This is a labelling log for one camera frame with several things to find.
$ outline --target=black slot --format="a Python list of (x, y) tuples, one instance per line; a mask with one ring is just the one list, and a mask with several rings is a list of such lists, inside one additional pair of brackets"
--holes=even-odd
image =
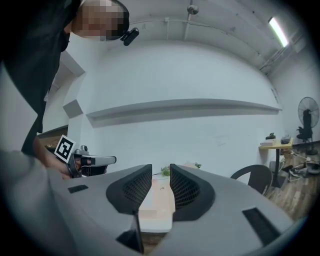
[(88, 187), (86, 185), (82, 184), (82, 185), (68, 187), (68, 190), (69, 190), (70, 194), (72, 194), (72, 193), (75, 193), (75, 192), (86, 190), (87, 188)]
[(276, 230), (276, 228), (257, 208), (244, 210), (242, 213), (264, 246), (270, 244), (280, 236), (280, 233)]
[(137, 251), (138, 253), (144, 253), (144, 245), (141, 238), (138, 214), (134, 215), (131, 229), (123, 232), (116, 240), (124, 246)]

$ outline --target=person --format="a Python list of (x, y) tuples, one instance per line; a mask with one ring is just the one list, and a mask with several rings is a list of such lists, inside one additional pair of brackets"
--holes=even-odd
[(41, 145), (37, 136), (43, 130), (45, 96), (70, 34), (100, 41), (119, 39), (129, 29), (129, 11), (117, 0), (49, 0), (37, 4), (36, 11), (24, 16), (28, 20), (14, 34), (3, 63), (20, 94), (37, 113), (21, 151), (69, 179), (66, 164)]

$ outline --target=ceiling pipe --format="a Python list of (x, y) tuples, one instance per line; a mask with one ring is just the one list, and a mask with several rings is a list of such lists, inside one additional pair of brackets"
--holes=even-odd
[[(163, 18), (162, 19), (145, 19), (145, 20), (133, 21), (133, 22), (130, 22), (130, 24), (134, 25), (134, 24), (147, 23), (147, 22), (164, 22), (164, 19)], [(170, 22), (187, 23), (186, 20), (182, 20), (182, 19), (170, 19)], [(247, 43), (246, 41), (243, 41), (242, 39), (240, 39), (232, 34), (229, 34), (219, 28), (214, 27), (214, 26), (206, 25), (206, 24), (199, 23), (199, 22), (189, 21), (189, 24), (194, 25), (194, 26), (200, 26), (200, 27), (205, 27), (205, 28), (209, 28), (209, 29), (214, 29), (216, 31), (219, 31), (222, 34), (227, 35), (228, 37), (234, 38), (234, 39), (238, 40), (239, 42), (241, 42), (242, 44), (245, 44), (247, 47), (249, 47), (253, 52), (255, 52), (255, 54), (259, 58), (261, 58), (264, 61), (264, 63), (266, 62), (265, 58), (257, 50), (255, 50), (249, 43)]]
[(186, 41), (186, 39), (187, 39), (189, 26), (190, 26), (190, 20), (191, 20), (191, 14), (188, 13), (188, 19), (186, 20), (186, 26), (185, 26), (183, 41)]
[(186, 20), (186, 26), (185, 26), (183, 41), (186, 41), (187, 36), (188, 36), (191, 15), (196, 15), (199, 12), (198, 6), (193, 5), (193, 0), (190, 0), (190, 5), (188, 6), (187, 11), (188, 11), (188, 18)]
[(168, 17), (165, 17), (164, 18), (164, 22), (166, 22), (166, 39), (168, 40), (169, 39), (169, 18)]
[(264, 64), (259, 68), (261, 72), (263, 72), (263, 69), (270, 67), (277, 59), (281, 56), (281, 54), (286, 50), (287, 48), (283, 47), (279, 50), (277, 50), (269, 59), (267, 59)]

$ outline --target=wooden table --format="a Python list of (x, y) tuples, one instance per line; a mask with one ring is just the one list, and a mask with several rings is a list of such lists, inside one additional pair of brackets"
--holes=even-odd
[(276, 143), (272, 146), (260, 146), (259, 150), (275, 150), (275, 170), (273, 175), (272, 186), (276, 188), (281, 188), (284, 184), (286, 177), (278, 176), (279, 174), (279, 159), (280, 159), (280, 150), (292, 149), (292, 144), (294, 142), (294, 138), (290, 139), (288, 144), (281, 144), (279, 139), (276, 140)]

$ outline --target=fluorescent light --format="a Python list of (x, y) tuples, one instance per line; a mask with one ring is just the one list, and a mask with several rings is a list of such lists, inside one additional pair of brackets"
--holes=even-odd
[(281, 44), (283, 45), (283, 47), (286, 47), (288, 45), (288, 40), (287, 40), (287, 38), (285, 36), (285, 33), (282, 31), (281, 27), (279, 26), (277, 20), (275, 18), (271, 18), (269, 20), (269, 24), (271, 25), (271, 27), (273, 28), (274, 32), (276, 33), (276, 35), (280, 39)]

